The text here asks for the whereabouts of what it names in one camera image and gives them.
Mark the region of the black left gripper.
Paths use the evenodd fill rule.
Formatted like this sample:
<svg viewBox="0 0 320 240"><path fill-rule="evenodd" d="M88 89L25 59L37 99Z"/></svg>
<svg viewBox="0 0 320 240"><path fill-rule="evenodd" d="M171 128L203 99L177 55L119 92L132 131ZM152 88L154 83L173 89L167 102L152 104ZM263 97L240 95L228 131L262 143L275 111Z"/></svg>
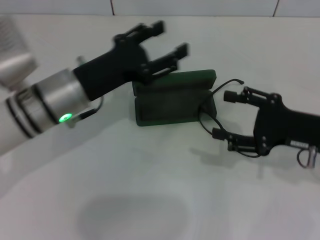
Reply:
<svg viewBox="0 0 320 240"><path fill-rule="evenodd" d="M141 43L165 32L164 21L150 26L140 23L117 35L113 48L105 54L75 68L72 72L87 98L94 101L128 83L150 83L178 69L178 62L188 56L187 43L150 61Z"/></svg>

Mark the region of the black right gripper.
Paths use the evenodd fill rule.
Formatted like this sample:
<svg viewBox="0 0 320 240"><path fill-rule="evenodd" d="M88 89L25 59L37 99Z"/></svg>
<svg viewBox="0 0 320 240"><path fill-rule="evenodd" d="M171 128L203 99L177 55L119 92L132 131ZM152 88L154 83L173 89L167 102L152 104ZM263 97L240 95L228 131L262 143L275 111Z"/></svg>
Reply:
<svg viewBox="0 0 320 240"><path fill-rule="evenodd" d="M266 156L271 149L284 145L300 149L320 148L320 117L287 108L277 93L266 93L245 86L241 93L226 90L223 100L259 107L253 136L212 129L212 138L227 141L227 149L234 152L257 152Z"/></svg>

